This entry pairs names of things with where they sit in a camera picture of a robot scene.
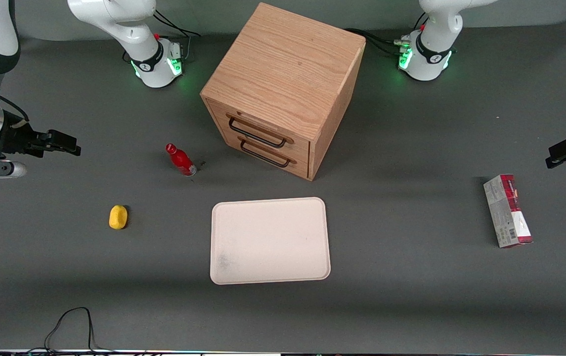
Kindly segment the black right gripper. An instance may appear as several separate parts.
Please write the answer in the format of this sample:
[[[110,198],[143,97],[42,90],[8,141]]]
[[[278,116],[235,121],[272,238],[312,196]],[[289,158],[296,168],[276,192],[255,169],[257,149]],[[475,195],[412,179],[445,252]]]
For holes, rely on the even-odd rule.
[[[19,124],[20,117],[4,112],[4,126],[0,132],[0,149],[4,154],[31,155],[43,158],[45,152],[63,152],[73,156],[80,156],[81,147],[77,146],[77,139],[57,130],[48,130],[40,133],[32,129],[30,124],[24,123],[19,128],[12,125]]]

